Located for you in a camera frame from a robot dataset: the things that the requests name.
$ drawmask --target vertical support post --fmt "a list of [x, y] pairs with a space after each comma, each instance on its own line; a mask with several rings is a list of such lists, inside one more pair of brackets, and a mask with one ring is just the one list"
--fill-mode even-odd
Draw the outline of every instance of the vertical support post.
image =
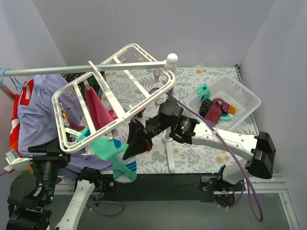
[[[169, 69], [175, 74], [177, 71], [177, 61], [178, 61], [178, 56], [176, 54], [169, 54], [166, 58], [165, 68]], [[174, 91], [174, 88], [172, 88], [169, 91], [169, 93], [173, 95], [173, 91]], [[173, 146], [172, 146], [173, 139], [169, 137], [170, 132], [171, 132], [171, 128], [169, 127], [165, 130], [162, 140], [166, 145], [169, 172], [174, 173], [176, 169], [175, 169], [175, 161], [174, 161]]]

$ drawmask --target white laundry basket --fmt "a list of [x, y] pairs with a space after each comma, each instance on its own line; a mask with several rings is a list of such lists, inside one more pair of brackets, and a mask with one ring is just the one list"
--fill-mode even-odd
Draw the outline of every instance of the white laundry basket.
[[[222, 98], [236, 108], [234, 117], [230, 120], [219, 120], [215, 126], [217, 128], [228, 131], [232, 130], [261, 105], [261, 99], [258, 96], [243, 84], [230, 77], [220, 77], [218, 80], [208, 85], [210, 88], [210, 98], [212, 100], [214, 98]], [[198, 94], [189, 99], [187, 106], [196, 113], [199, 113], [201, 98]], [[186, 113], [190, 117], [195, 117], [188, 110], [186, 110]]]

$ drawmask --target floral pattern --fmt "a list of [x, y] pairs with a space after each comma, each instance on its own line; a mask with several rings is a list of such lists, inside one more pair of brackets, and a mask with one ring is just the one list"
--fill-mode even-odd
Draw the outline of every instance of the floral pattern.
[[[158, 70], [131, 70], [131, 74], [146, 89], [153, 87], [161, 87], [166, 78], [161, 74], [157, 74]], [[238, 80], [235, 68], [178, 68], [176, 72], [176, 84], [174, 95], [180, 101], [186, 103], [189, 97], [195, 94], [198, 86], [204, 82], [210, 83], [217, 80], [221, 76], [228, 76]], [[121, 103], [122, 107], [129, 104], [136, 105], [144, 96], [134, 86], [132, 81], [127, 78], [123, 71], [106, 72], [106, 81], [112, 89], [114, 95]], [[102, 98], [103, 103], [109, 109], [110, 104], [106, 98]], [[145, 116], [155, 116], [158, 107], [154, 103], [145, 110]], [[122, 141], [128, 138], [128, 123], [117, 128], [118, 136]], [[255, 126], [252, 118], [249, 116], [234, 132], [240, 134], [256, 134]], [[207, 146], [192, 146], [189, 144], [179, 144], [172, 142], [173, 154], [176, 165], [176, 173], [216, 173], [224, 164], [228, 165], [234, 162], [228, 152], [213, 149]], [[166, 147], [162, 141], [162, 134], [153, 138], [153, 149], [137, 156], [137, 172], [138, 173], [169, 173]]]

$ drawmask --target basket of socks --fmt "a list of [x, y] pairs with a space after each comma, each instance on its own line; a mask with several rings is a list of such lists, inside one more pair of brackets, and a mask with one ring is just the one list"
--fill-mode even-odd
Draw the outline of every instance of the basket of socks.
[[[232, 130], [261, 104], [261, 99], [250, 89], [230, 77], [220, 77], [196, 89], [187, 106], [203, 116], [212, 126]], [[187, 116], [194, 117], [186, 111]]]

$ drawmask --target teal sock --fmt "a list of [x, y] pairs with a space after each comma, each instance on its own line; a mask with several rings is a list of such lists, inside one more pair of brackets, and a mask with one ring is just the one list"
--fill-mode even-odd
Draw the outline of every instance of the teal sock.
[[[200, 87], [198, 87], [196, 89], [197, 94], [199, 95], [199, 97], [201, 97], [201, 102], [203, 102], [205, 99], [210, 99], [210, 88], [208, 86], [207, 83], [202, 84]], [[220, 120], [230, 120], [233, 118], [233, 115], [229, 115], [229, 114], [222, 114], [220, 117]]]
[[[88, 127], [81, 131], [76, 141], [80, 142], [91, 134]], [[136, 157], [130, 157], [123, 161], [123, 155], [128, 145], [120, 140], [108, 141], [102, 137], [90, 144], [96, 156], [104, 161], [112, 161], [113, 178], [121, 183], [133, 182], [136, 179]]]

